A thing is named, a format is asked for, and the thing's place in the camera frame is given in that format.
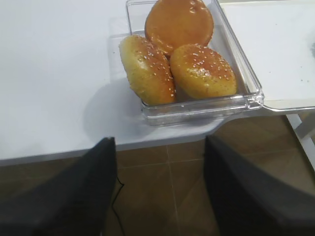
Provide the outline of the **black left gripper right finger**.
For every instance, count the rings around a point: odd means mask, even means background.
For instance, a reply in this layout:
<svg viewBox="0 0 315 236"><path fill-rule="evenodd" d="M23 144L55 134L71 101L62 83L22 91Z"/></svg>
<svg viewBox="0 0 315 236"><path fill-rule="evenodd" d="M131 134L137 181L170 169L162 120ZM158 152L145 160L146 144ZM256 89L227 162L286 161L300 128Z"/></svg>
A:
<svg viewBox="0 0 315 236"><path fill-rule="evenodd" d="M315 198L262 171L215 136L204 181L222 236L313 236Z"/></svg>

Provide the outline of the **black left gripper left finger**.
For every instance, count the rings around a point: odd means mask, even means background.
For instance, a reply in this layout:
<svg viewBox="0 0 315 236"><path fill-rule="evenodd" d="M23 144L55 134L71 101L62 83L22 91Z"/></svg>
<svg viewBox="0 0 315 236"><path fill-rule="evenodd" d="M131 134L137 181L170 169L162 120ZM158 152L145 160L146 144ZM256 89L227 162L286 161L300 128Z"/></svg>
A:
<svg viewBox="0 0 315 236"><path fill-rule="evenodd" d="M104 138L47 182L0 205L2 236L99 236L117 178L114 138Z"/></svg>

